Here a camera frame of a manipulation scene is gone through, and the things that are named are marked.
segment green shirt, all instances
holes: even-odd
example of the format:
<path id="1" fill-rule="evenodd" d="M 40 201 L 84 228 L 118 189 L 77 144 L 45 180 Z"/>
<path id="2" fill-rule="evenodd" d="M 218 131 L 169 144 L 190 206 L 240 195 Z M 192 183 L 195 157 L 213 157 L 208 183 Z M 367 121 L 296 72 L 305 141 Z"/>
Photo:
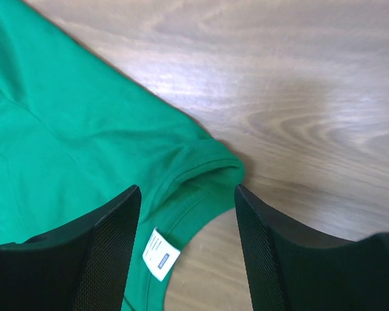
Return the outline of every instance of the green shirt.
<path id="1" fill-rule="evenodd" d="M 123 310 L 163 310 L 153 228 L 182 249 L 233 207 L 242 163 L 188 116 L 19 0 L 0 0 L 0 244 L 23 242 L 132 184 L 143 202 Z"/>

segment green fabric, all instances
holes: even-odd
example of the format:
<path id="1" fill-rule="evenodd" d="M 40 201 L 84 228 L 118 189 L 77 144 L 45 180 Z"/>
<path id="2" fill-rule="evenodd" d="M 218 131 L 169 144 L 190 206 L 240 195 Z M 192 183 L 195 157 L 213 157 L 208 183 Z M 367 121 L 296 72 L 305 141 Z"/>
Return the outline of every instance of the green fabric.
<path id="1" fill-rule="evenodd" d="M 242 163 L 188 116 L 18 0 L 0 0 L 0 244 L 22 242 L 132 184 L 143 203 L 123 310 L 163 310 L 170 274 L 141 258 L 154 227 L 177 248 L 233 207 Z"/>

